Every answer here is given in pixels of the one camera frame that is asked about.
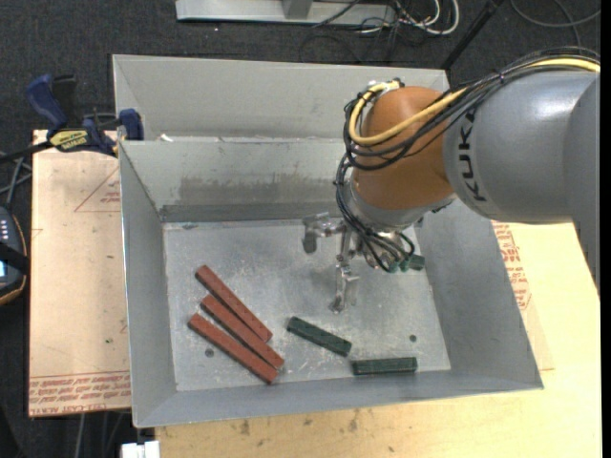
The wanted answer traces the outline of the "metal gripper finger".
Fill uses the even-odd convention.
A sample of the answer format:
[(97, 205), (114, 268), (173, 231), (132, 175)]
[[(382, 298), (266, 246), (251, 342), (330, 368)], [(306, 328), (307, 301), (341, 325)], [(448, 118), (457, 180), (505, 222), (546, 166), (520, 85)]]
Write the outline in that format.
[(345, 232), (345, 225), (341, 220), (333, 220), (329, 212), (309, 215), (302, 218), (305, 233), (302, 246), (307, 254), (317, 250), (318, 239), (330, 238)]
[(360, 277), (351, 268), (338, 264), (335, 269), (335, 295), (329, 305), (334, 314), (341, 313), (349, 305), (356, 304), (356, 294)]

